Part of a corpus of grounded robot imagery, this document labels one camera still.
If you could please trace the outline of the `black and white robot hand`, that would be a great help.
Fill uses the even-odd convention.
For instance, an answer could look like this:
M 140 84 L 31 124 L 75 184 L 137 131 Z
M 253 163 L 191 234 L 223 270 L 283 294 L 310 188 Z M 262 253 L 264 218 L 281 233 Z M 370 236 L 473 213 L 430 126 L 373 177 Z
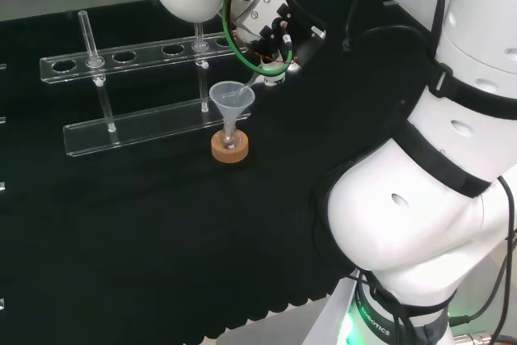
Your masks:
M 326 40 L 326 25 L 288 2 L 260 2 L 237 15 L 231 11 L 233 37 L 254 56 L 264 83 L 274 86 L 297 73 Z

